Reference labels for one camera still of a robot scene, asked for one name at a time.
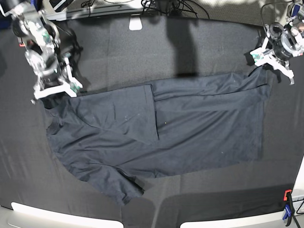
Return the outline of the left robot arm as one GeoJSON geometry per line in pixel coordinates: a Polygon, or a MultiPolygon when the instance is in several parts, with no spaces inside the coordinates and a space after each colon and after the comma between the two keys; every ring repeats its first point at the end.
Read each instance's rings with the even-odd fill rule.
{"type": "Polygon", "coordinates": [[[295,83],[294,72],[289,68],[289,60],[304,54],[304,2],[289,0],[267,3],[260,10],[265,38],[262,46],[252,50],[250,55],[258,67],[270,65],[288,77],[290,85],[295,83]],[[266,24],[263,18],[264,7],[271,4],[287,4],[286,23],[266,24]]]}

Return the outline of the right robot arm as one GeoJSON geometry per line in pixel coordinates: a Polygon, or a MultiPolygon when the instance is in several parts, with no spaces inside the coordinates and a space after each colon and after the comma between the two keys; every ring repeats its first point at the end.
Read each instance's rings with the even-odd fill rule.
{"type": "Polygon", "coordinates": [[[2,0],[0,11],[11,17],[12,31],[37,76],[32,103],[59,93],[76,97],[83,85],[73,76],[74,56],[82,50],[75,33],[48,20],[45,11],[29,0],[2,0]]]}

